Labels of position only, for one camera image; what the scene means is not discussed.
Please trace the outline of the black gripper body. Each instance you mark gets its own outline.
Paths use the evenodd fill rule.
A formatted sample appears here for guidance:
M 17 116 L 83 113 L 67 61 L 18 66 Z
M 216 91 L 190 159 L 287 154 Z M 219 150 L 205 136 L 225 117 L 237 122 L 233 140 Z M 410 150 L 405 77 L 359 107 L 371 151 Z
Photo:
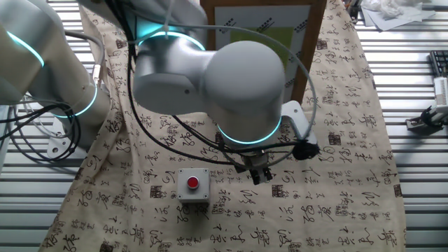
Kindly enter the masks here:
M 243 155 L 241 157 L 244 171 L 251 169 L 264 169 L 269 167 L 269 155 L 264 153 L 261 155 Z

